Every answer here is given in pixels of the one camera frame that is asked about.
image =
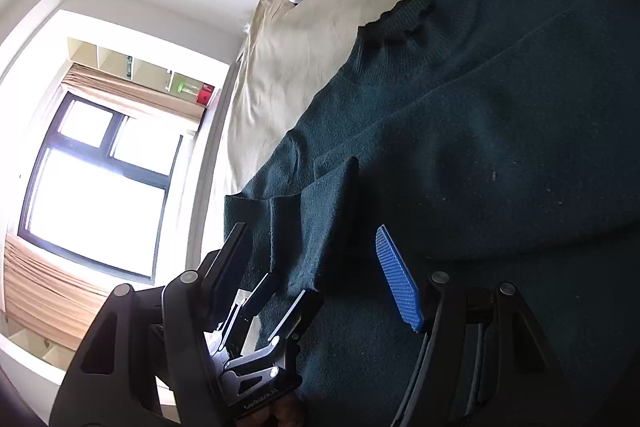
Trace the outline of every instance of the human hand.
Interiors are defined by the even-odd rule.
[[[302,427],[305,422],[302,403],[294,394],[287,394],[251,416],[236,421],[238,427],[261,427],[270,416],[278,420],[278,427]]]

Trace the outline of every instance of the curtain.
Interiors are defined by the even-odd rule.
[[[139,120],[152,118],[186,136],[194,136],[205,107],[139,86],[103,71],[74,64],[62,85],[70,92]]]
[[[6,314],[31,331],[78,349],[109,293],[50,263],[27,241],[7,234]]]

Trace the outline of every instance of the window pane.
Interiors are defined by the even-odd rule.
[[[163,200],[160,188],[49,150],[27,227],[59,247],[150,277]]]
[[[127,118],[118,134],[113,156],[138,167],[169,175],[179,140],[179,134],[145,121]]]
[[[87,145],[100,147],[112,116],[109,111],[74,100],[66,110],[65,118],[58,131]]]

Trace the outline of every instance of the window frame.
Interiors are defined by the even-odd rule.
[[[110,112],[112,114],[111,121],[107,126],[107,130],[104,132],[100,147],[96,148],[81,141],[69,138],[59,133],[59,128],[63,123],[63,119],[67,114],[71,105],[75,102],[85,103],[93,107],[97,107],[101,110]],[[153,285],[156,279],[156,267],[158,264],[158,250],[160,245],[160,236],[162,232],[162,220],[164,219],[164,210],[166,207],[167,198],[169,195],[169,187],[171,186],[172,176],[174,174],[175,163],[182,145],[183,137],[180,136],[178,145],[175,148],[174,159],[171,165],[169,174],[161,174],[143,167],[126,163],[122,160],[116,159],[112,153],[118,142],[119,131],[123,128],[124,123],[130,118],[127,115],[120,113],[109,107],[104,107],[98,103],[92,102],[68,92],[63,98],[60,106],[57,108],[56,113],[47,129],[45,137],[42,141],[36,161],[31,169],[29,182],[27,184],[27,190],[22,201],[22,208],[20,211],[20,220],[18,222],[18,236],[28,241],[36,247],[56,254],[64,259],[73,261],[74,263],[81,264],[88,268],[112,275],[119,279],[125,279],[133,282],[141,282],[145,284]],[[132,272],[129,270],[117,268],[110,264],[101,263],[100,261],[94,261],[79,253],[67,250],[54,243],[51,243],[37,235],[34,235],[28,229],[28,220],[31,213],[31,203],[35,190],[38,184],[39,174],[43,165],[43,161],[46,158],[47,150],[59,150],[68,155],[71,155],[79,160],[90,163],[94,166],[107,169],[115,174],[119,174],[133,181],[143,183],[145,185],[151,185],[152,187],[161,188],[164,190],[164,198],[162,200],[162,207],[160,211],[160,218],[158,222],[158,232],[156,234],[156,245],[154,248],[154,259],[151,276]]]

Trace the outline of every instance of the textured blue pad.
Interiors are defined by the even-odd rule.
[[[376,253],[402,320],[414,331],[419,331],[424,322],[420,311],[420,293],[385,225],[376,232]]]

